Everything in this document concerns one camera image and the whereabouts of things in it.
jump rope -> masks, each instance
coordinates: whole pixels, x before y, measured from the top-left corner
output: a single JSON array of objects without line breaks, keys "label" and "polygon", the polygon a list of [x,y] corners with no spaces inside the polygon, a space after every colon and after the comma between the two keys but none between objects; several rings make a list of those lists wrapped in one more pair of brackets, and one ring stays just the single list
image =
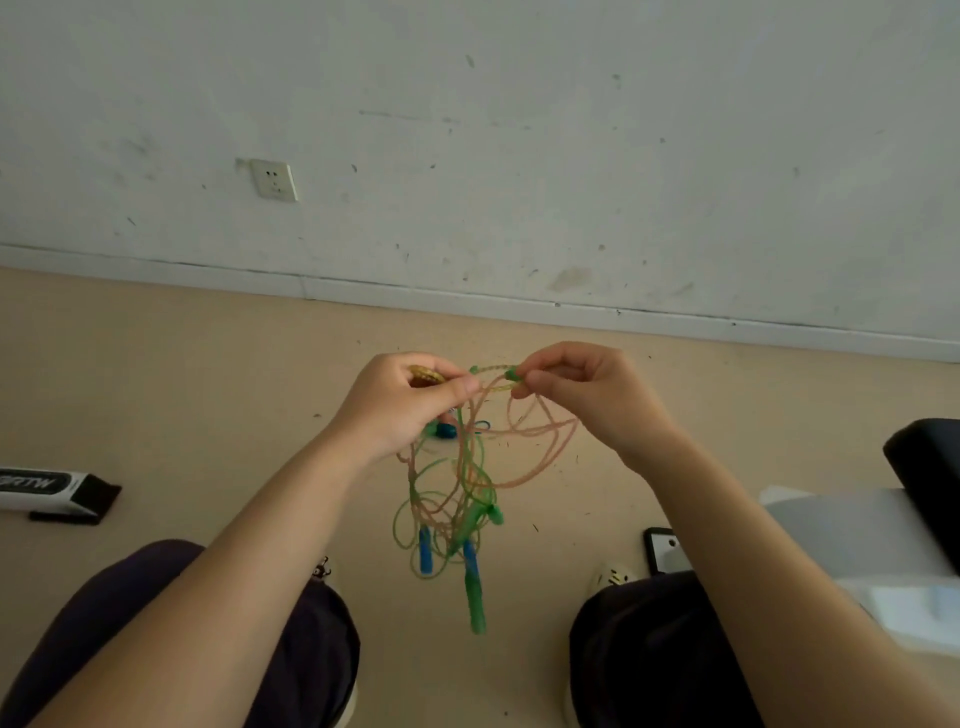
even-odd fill
[{"label": "jump rope", "polygon": [[[473,398],[454,411],[456,425],[453,426],[456,428],[457,439],[455,458],[437,458],[419,468],[417,457],[421,454],[423,446],[431,438],[438,436],[438,427],[443,427],[443,425],[437,425],[436,421],[431,423],[410,446],[406,456],[400,452],[396,454],[397,459],[407,466],[410,493],[394,515],[394,541],[400,548],[411,552],[410,570],[420,579],[437,578],[451,563],[464,565],[464,587],[467,592],[470,629],[475,635],[482,635],[487,631],[483,588],[477,564],[480,531],[487,523],[494,525],[503,523],[503,512],[496,504],[496,492],[523,485],[546,470],[564,451],[578,424],[576,418],[555,419],[540,395],[534,395],[534,400],[529,407],[516,419],[512,409],[514,399],[508,397],[507,427],[492,429],[489,421],[479,419],[481,408],[490,394],[509,392],[520,382],[520,377],[516,375],[515,368],[509,365],[470,369],[470,373],[474,375],[496,371],[501,373],[484,384]],[[442,375],[426,367],[414,365],[410,367],[410,372],[414,376],[414,383],[418,386],[442,384],[445,381]],[[547,420],[546,424],[524,426],[536,411],[543,413]],[[484,443],[507,435],[524,438],[549,436],[550,442],[540,462],[532,470],[521,477],[498,483],[484,468],[487,458]],[[419,490],[417,482],[423,474],[445,462],[449,462],[452,466],[454,477],[452,489],[448,493]],[[404,512],[410,513],[414,524],[413,536],[406,542],[397,535],[397,526]],[[435,557],[440,562],[438,567],[435,565]]]}]

leg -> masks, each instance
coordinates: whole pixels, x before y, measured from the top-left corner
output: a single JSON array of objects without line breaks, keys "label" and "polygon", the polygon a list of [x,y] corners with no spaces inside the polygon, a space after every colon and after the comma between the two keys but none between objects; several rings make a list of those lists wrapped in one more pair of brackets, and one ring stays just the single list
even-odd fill
[{"label": "leg", "polygon": [[598,592],[570,630],[576,720],[594,726],[762,726],[736,658],[692,571]]},{"label": "leg", "polygon": [[[21,728],[203,548],[186,541],[144,546],[84,584],[47,629],[0,708],[0,728]],[[248,726],[326,728],[347,704],[360,640],[343,600],[319,579],[287,621]]]}]

wall socket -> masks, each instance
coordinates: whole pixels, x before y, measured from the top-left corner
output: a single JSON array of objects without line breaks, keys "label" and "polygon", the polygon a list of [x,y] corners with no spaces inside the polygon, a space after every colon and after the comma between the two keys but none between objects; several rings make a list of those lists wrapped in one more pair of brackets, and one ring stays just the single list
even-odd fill
[{"label": "wall socket", "polygon": [[285,161],[251,159],[250,169],[253,173],[253,183],[260,197],[283,200],[288,203],[297,201],[294,175],[290,171],[290,165]]}]

baseboard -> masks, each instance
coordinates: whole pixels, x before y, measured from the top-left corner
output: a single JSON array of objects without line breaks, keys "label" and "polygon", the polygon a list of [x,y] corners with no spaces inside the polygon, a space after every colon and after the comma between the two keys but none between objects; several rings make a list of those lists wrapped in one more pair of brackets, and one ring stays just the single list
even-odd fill
[{"label": "baseboard", "polygon": [[69,253],[0,244],[0,266],[102,279],[212,288],[267,296],[405,308],[415,311],[579,328],[653,333],[741,344],[820,349],[960,363],[960,342],[842,328],[775,324],[627,308],[547,303],[449,293],[360,280]]}]

beige floor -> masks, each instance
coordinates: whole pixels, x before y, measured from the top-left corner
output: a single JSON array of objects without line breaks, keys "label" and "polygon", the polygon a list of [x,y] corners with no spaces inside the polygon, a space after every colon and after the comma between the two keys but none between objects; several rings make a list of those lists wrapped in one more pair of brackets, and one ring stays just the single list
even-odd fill
[{"label": "beige floor", "polygon": [[[208,542],[377,352],[470,365],[561,338],[621,347],[751,491],[896,486],[884,440],[917,418],[960,417],[960,367],[918,361],[8,270],[0,320],[0,462],[125,486],[96,528],[0,515],[0,688],[94,571],[154,539]],[[491,468],[529,454],[498,448]],[[490,634],[475,638],[458,574],[420,583],[392,542],[404,488],[396,461],[372,469],[332,549],[363,638],[355,725],[559,725],[566,630],[600,560],[645,570],[640,534],[665,524],[649,491],[581,431],[504,495],[507,521],[481,553]]]}]

